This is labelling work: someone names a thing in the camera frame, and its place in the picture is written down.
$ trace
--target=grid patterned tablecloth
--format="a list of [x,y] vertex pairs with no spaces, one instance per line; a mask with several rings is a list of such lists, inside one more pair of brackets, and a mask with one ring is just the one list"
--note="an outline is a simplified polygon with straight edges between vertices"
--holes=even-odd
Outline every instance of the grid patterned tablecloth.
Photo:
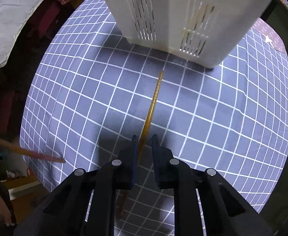
[[[75,168],[114,159],[141,133],[158,73],[165,70],[149,135],[192,168],[217,169],[259,212],[288,154],[288,59],[250,29],[213,70],[130,45],[104,0],[85,0],[47,49],[20,133],[25,157],[53,190]],[[115,235],[174,234],[173,193],[156,187],[149,142]]]

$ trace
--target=white plastic basket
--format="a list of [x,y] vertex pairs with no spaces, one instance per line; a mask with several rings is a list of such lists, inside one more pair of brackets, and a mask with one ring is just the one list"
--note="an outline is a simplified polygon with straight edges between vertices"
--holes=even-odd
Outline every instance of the white plastic basket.
[[130,43],[218,65],[271,0],[105,0]]

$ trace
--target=gray tablecloth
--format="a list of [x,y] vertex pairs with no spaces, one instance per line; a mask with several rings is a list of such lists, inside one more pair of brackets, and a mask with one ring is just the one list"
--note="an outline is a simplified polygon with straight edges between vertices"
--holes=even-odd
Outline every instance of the gray tablecloth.
[[[75,168],[94,170],[140,135],[164,70],[149,135],[192,168],[217,169],[259,212],[288,154],[288,59],[250,29],[213,70],[122,37],[104,0],[85,0],[47,49],[29,90],[25,157],[53,190]],[[174,234],[173,193],[156,187],[149,142],[115,235]]]

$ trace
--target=silver screw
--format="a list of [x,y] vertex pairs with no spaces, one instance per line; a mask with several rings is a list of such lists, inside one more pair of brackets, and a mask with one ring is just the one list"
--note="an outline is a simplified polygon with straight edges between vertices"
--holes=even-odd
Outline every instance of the silver screw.
[[210,176],[215,176],[215,175],[216,175],[216,170],[214,170],[214,169],[208,169],[208,170],[206,170],[206,172],[207,172]]
[[113,161],[111,162],[111,164],[112,164],[113,166],[120,166],[120,165],[122,164],[122,161],[119,160],[119,159],[115,159],[115,160],[113,160]]
[[178,165],[179,164],[179,160],[175,159],[175,158],[172,158],[169,162],[171,165]]
[[84,174],[84,170],[82,170],[82,169],[77,169],[77,170],[75,170],[75,172],[74,172],[74,175],[75,175],[75,176],[81,176],[82,174]]

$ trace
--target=blurry chopstick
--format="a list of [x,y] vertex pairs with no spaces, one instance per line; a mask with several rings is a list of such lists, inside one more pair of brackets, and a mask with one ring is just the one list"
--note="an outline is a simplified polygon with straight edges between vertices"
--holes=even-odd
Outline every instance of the blurry chopstick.
[[17,154],[22,154],[22,155],[26,155],[26,156],[30,156],[30,157],[34,157],[34,158],[38,158],[38,159],[43,159],[43,160],[48,160],[48,161],[52,161],[52,162],[65,163],[65,160],[61,157],[58,158],[58,157],[53,157],[50,155],[36,153],[36,152],[30,151],[30,150],[26,150],[26,149],[23,149],[16,144],[12,144],[12,143],[7,142],[3,139],[0,139],[0,146],[6,148],[8,150],[11,150],[12,152],[17,153]]
[[[152,120],[153,115],[154,115],[154,110],[155,110],[155,106],[156,106],[156,102],[157,102],[157,98],[158,98],[158,93],[159,93],[160,85],[162,83],[163,73],[164,73],[164,71],[161,71],[159,73],[159,77],[158,77],[158,81],[157,81],[156,88],[154,91],[153,99],[151,101],[151,105],[149,106],[148,113],[147,113],[146,120],[145,120],[144,127],[143,127],[143,131],[142,131],[142,135],[141,135],[139,143],[138,143],[137,162],[139,162],[141,159],[142,150],[143,150],[143,147],[146,143],[146,138],[147,138],[147,134],[149,131],[149,127],[151,126],[151,120]],[[117,208],[116,208],[116,214],[115,214],[117,219],[120,219],[122,216],[123,208],[124,208],[124,205],[125,205],[126,200],[128,198],[129,191],[122,191],[121,194],[122,194],[121,198],[120,199],[118,198],[118,201],[117,201]]]

